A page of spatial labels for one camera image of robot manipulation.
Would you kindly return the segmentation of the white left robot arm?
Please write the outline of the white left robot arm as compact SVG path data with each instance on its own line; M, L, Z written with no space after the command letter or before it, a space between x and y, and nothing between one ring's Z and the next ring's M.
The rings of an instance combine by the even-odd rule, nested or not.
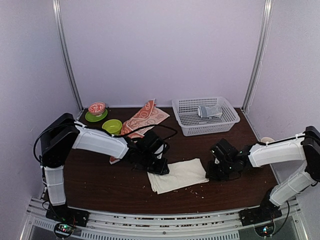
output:
M90 127L64 113L39 136L39 158L44 183L47 187L52 213L61 222L72 218L67 205L64 184L64 166L71 151L85 151L135 163L144 171L167 175L170 170L164 157L169 146L154 131L148 130L143 137L133 137L131 132L110 133L105 129Z

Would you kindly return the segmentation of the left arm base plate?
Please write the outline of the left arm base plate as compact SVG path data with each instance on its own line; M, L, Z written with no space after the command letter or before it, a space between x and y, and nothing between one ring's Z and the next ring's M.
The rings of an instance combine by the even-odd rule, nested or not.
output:
M67 207L66 209L50 208L45 217L71 226L86 227L89 215L88 211Z

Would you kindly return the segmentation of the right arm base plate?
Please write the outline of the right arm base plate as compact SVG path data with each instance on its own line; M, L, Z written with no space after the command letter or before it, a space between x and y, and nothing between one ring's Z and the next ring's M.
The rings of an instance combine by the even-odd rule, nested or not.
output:
M269 210L261 207L247 208L239 212L242 226L257 225L270 222L282 216L280 209Z

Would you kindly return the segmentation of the white towel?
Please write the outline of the white towel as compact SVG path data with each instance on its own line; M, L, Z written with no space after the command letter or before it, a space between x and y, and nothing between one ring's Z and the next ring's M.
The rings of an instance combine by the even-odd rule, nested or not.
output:
M168 168L165 175L147 173L151 189L158 195L209 181L199 158L170 163Z

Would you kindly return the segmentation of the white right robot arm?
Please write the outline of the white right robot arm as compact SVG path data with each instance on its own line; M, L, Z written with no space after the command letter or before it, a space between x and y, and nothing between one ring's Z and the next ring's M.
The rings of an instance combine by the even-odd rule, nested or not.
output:
M256 209L259 220L268 220L282 204L320 181L320 132L308 126L295 136L246 145L238 150L222 138L210 152L213 159L206 168L206 178L228 181L232 174L249 168L286 162L301 162L301 166L282 183L271 188Z

